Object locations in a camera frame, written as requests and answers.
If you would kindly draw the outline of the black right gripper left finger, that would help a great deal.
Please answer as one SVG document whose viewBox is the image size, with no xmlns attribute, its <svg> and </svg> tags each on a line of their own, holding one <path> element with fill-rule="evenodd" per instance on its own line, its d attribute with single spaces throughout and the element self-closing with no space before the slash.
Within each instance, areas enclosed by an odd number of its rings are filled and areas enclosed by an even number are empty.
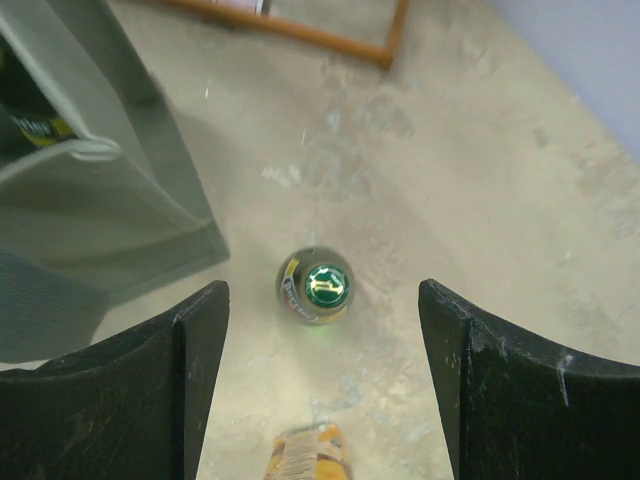
<svg viewBox="0 0 640 480">
<path fill-rule="evenodd" d="M 193 479 L 230 315 L 214 281 L 33 370 L 1 374 L 5 479 Z"/>
</svg>

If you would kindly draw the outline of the green canvas tote bag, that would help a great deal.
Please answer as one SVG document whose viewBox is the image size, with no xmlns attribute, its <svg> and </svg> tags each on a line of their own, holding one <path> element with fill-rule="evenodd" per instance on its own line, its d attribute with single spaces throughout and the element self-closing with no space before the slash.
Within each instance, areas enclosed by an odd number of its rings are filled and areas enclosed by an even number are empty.
<svg viewBox="0 0 640 480">
<path fill-rule="evenodd" d="M 77 138 L 36 148 L 1 106 L 1 360 L 91 342 L 106 312 L 229 249 L 162 89 L 103 1 L 5 1 L 1 41 Z"/>
</svg>

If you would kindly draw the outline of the orange juice plastic bottle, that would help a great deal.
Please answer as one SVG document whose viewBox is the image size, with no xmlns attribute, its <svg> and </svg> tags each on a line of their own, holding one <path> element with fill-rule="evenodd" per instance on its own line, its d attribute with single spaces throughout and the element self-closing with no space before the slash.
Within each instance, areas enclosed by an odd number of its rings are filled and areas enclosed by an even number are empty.
<svg viewBox="0 0 640 480">
<path fill-rule="evenodd" d="M 352 462 L 341 429 L 317 423 L 273 440 L 264 480 L 352 480 Z"/>
</svg>

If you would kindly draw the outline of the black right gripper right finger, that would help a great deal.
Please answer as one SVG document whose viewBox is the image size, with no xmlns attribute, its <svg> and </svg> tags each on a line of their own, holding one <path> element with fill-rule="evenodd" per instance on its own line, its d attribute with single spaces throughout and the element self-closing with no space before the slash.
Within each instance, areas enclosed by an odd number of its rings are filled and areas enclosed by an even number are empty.
<svg viewBox="0 0 640 480">
<path fill-rule="evenodd" d="M 418 308 L 455 478 L 638 478 L 638 367 L 548 340 L 433 279 Z"/>
</svg>

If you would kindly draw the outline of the green Perrier glass bottle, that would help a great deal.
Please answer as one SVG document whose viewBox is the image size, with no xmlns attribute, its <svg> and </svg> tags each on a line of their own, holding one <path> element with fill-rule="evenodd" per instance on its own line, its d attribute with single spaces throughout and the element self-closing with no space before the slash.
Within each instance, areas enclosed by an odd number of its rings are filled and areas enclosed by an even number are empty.
<svg viewBox="0 0 640 480">
<path fill-rule="evenodd" d="M 36 148 L 77 138 L 4 40 L 1 41 L 1 106 Z"/>
</svg>

